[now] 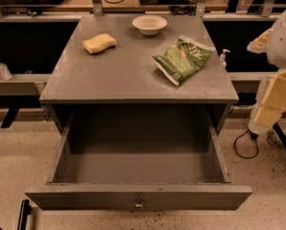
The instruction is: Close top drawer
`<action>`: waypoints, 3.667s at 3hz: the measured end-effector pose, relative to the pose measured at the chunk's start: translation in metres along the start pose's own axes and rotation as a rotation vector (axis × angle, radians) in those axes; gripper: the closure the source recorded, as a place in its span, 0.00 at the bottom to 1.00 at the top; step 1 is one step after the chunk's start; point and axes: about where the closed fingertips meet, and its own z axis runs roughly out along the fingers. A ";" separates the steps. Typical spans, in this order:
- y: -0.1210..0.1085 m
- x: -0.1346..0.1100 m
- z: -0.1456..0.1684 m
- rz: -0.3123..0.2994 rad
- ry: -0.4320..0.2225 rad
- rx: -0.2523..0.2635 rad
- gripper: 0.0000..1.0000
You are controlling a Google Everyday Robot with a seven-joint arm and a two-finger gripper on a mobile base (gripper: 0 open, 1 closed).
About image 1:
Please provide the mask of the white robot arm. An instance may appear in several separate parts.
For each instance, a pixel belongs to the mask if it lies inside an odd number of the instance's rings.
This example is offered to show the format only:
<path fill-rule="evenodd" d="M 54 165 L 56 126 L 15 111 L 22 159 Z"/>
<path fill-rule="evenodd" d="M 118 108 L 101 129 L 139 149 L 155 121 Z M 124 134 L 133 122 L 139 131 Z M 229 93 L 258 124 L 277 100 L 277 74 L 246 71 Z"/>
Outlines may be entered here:
<path fill-rule="evenodd" d="M 270 78 L 264 77 L 258 86 L 249 130 L 259 134 L 270 130 L 286 111 L 286 10 L 270 29 L 248 45 L 247 50 L 266 53 L 268 62 L 278 68 Z"/>

